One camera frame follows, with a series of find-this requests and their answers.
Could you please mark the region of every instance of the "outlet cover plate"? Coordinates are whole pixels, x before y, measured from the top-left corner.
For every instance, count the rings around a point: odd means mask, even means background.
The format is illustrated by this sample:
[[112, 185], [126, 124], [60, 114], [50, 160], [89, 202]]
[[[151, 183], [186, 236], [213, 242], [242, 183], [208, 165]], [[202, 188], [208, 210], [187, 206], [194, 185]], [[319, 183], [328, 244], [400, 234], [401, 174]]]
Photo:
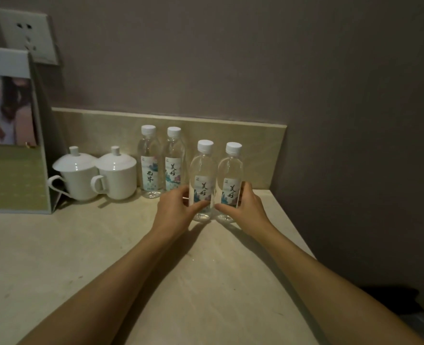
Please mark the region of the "outlet cover plate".
[[0, 26], [8, 48], [28, 50], [35, 63], [59, 65], [47, 14], [0, 8]]

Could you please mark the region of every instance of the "beige tile backsplash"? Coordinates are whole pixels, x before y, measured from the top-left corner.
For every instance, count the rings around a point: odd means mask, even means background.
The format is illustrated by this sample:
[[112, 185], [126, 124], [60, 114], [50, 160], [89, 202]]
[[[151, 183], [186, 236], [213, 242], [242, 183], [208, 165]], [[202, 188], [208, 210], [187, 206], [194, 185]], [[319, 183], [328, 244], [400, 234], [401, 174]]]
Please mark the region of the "beige tile backsplash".
[[213, 157], [220, 161], [225, 156], [227, 142], [243, 145], [244, 180], [256, 189], [269, 189], [286, 126], [239, 121], [221, 121], [176, 116], [141, 115], [103, 111], [54, 108], [59, 127], [68, 146], [101, 156], [110, 152], [112, 145], [132, 156], [137, 154], [142, 125], [155, 125], [163, 143], [167, 127], [182, 129], [187, 149], [187, 164], [196, 153], [199, 139], [212, 140]]

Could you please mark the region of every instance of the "countertop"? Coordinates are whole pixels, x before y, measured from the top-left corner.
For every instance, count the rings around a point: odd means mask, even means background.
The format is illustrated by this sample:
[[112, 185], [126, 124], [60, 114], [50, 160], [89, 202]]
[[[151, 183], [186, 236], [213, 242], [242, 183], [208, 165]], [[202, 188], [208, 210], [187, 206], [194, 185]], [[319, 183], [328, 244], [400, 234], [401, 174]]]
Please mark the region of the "countertop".
[[[272, 223], [307, 253], [269, 190]], [[0, 345], [28, 331], [132, 248], [158, 199], [65, 203], [52, 215], [0, 214]], [[269, 255], [235, 224], [192, 222], [141, 291], [114, 344], [319, 344], [324, 339]]]

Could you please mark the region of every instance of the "plastic water bottle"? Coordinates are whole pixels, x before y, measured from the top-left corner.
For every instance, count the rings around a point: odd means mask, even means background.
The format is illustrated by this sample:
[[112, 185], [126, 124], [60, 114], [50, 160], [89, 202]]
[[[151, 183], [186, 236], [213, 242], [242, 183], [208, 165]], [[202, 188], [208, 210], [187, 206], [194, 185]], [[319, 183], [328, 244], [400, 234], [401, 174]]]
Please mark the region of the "plastic water bottle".
[[189, 205], [201, 200], [210, 201], [210, 206], [196, 214], [193, 220], [198, 222], [211, 219], [211, 208], [215, 196], [215, 181], [217, 177], [217, 163], [211, 157], [213, 142], [210, 140], [198, 141], [198, 154], [191, 161], [189, 168]]
[[141, 174], [142, 196], [150, 199], [161, 196], [162, 179], [161, 145], [156, 137], [156, 127], [144, 125], [141, 127], [143, 137], [138, 143], [139, 168]]
[[[220, 202], [237, 207], [241, 181], [244, 175], [244, 165], [240, 160], [242, 145], [230, 142], [226, 144], [227, 156], [220, 161], [217, 172], [217, 188], [221, 191]], [[219, 212], [218, 221], [232, 223], [232, 217]]]
[[167, 129], [167, 142], [163, 147], [166, 191], [176, 189], [182, 183], [185, 145], [180, 138], [181, 131], [179, 127]]

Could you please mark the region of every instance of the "gray wall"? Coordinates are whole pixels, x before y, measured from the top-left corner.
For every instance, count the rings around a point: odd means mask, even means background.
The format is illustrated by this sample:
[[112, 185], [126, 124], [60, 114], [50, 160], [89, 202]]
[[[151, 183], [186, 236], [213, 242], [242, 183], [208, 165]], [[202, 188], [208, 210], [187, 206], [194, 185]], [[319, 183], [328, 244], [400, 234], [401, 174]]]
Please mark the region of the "gray wall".
[[424, 0], [0, 6], [52, 16], [56, 106], [288, 124], [272, 190], [319, 260], [424, 304]]

